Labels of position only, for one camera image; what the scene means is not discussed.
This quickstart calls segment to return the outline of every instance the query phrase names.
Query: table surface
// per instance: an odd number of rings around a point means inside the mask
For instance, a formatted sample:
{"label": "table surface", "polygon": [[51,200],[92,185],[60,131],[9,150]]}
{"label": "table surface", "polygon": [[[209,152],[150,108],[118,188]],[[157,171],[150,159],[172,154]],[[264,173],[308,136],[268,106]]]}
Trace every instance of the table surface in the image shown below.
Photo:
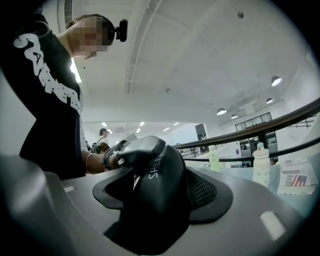
{"label": "table surface", "polygon": [[[315,172],[315,175],[318,181],[320,181],[320,153],[308,157],[308,160],[310,161],[310,164],[313,167],[313,170]],[[210,167],[203,166],[201,168],[202,169],[197,168],[197,170],[202,171],[206,169],[206,170],[209,170],[208,173],[212,172],[212,170],[210,170]],[[221,168],[220,172],[252,181],[254,168],[253,167]],[[278,197],[285,200],[291,207],[296,209],[298,213],[300,213],[304,218],[308,217],[313,209],[313,206],[317,202],[318,196],[320,194],[319,185],[316,186],[315,194],[279,194],[277,193],[279,181],[280,181],[280,165],[279,164],[271,165],[270,183],[268,188],[272,192],[274,192]]]}

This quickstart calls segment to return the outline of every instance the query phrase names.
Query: mesh panel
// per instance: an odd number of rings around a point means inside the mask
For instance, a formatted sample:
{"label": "mesh panel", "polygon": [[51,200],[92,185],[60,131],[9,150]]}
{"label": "mesh panel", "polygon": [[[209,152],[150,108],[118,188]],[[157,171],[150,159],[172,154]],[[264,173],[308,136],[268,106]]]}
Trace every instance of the mesh panel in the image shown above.
{"label": "mesh panel", "polygon": [[192,210],[205,206],[215,199],[217,189],[213,184],[207,182],[188,169],[186,171],[186,175],[192,202]]}

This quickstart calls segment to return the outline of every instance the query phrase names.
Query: water bottle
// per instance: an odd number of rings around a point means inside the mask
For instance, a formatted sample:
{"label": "water bottle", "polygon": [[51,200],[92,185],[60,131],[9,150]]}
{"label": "water bottle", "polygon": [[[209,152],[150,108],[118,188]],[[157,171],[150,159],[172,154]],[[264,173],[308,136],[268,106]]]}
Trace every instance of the water bottle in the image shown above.
{"label": "water bottle", "polygon": [[270,158],[269,150],[264,148],[264,144],[259,142],[257,150],[253,152],[253,178],[252,180],[265,187],[270,183]]}

